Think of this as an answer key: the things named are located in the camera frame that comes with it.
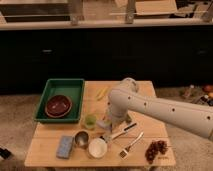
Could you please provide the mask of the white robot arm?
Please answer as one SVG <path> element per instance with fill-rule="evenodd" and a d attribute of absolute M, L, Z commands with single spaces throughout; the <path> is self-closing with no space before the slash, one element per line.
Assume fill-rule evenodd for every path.
<path fill-rule="evenodd" d="M 108 93 L 107 115 L 112 125 L 123 123 L 129 111 L 145 114 L 213 142 L 213 107 L 142 96 L 139 85 L 125 78 Z"/>

